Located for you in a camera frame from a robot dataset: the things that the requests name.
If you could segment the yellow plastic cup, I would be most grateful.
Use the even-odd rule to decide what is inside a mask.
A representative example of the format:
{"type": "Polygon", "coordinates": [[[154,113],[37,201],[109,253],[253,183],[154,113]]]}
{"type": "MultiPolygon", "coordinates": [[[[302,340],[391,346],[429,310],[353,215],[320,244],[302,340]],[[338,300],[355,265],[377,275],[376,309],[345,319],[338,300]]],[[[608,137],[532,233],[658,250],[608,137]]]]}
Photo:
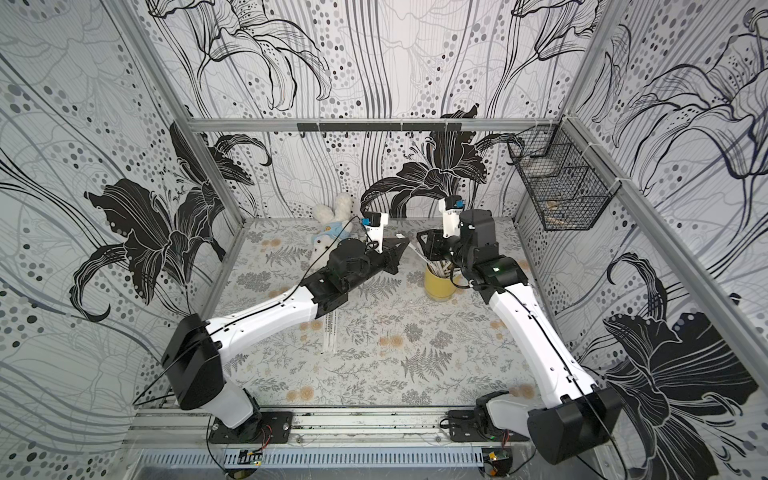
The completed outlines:
{"type": "Polygon", "coordinates": [[[442,279],[437,278],[431,274],[426,266],[424,274],[424,289],[426,295],[434,301],[447,301],[450,300],[454,293],[457,291],[455,285],[455,278],[442,279]]]}

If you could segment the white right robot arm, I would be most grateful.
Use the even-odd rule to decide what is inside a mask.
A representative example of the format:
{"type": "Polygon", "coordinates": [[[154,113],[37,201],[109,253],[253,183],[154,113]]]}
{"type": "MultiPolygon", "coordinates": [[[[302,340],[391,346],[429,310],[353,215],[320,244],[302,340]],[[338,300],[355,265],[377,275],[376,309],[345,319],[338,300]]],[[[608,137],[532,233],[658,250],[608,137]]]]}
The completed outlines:
{"type": "Polygon", "coordinates": [[[478,400],[488,424],[522,435],[550,464],[558,464],[614,440],[623,409],[611,388],[599,388],[575,360],[543,313],[529,279],[501,254],[490,211],[442,211],[442,227],[419,233],[425,257],[446,260],[503,322],[534,376],[542,407],[509,392],[478,400]]]}

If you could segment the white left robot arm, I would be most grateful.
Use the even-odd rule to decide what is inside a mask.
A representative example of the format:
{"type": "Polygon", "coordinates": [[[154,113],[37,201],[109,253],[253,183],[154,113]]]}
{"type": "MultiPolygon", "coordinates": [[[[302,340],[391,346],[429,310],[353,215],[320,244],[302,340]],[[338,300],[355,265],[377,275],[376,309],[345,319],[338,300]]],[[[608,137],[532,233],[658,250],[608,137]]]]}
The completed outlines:
{"type": "Polygon", "coordinates": [[[179,408],[205,411],[230,429],[259,418],[256,400],[229,380],[224,365],[288,327],[333,312],[377,274],[397,274],[408,245],[406,238],[385,238],[378,251],[348,238],[330,252],[324,267],[279,297],[210,320],[198,314],[183,318],[161,361],[179,408]]]}

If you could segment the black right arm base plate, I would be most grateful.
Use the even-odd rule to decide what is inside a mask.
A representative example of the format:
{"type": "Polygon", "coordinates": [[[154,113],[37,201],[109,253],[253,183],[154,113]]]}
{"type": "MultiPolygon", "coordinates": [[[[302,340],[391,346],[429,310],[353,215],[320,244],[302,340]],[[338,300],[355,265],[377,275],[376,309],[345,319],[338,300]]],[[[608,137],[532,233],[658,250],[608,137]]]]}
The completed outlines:
{"type": "Polygon", "coordinates": [[[494,427],[484,413],[476,410],[449,410],[440,420],[439,427],[455,443],[490,442],[506,445],[529,441],[524,435],[494,427]]]}

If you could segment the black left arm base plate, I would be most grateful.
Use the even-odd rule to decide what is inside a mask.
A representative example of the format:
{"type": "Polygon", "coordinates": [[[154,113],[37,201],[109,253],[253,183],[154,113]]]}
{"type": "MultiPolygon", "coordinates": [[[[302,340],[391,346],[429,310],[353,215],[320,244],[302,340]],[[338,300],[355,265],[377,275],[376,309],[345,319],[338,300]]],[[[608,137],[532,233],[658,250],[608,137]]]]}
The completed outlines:
{"type": "Polygon", "coordinates": [[[294,414],[288,410],[261,411],[258,420],[250,418],[234,429],[215,418],[207,434],[211,444],[286,444],[294,414]]]}

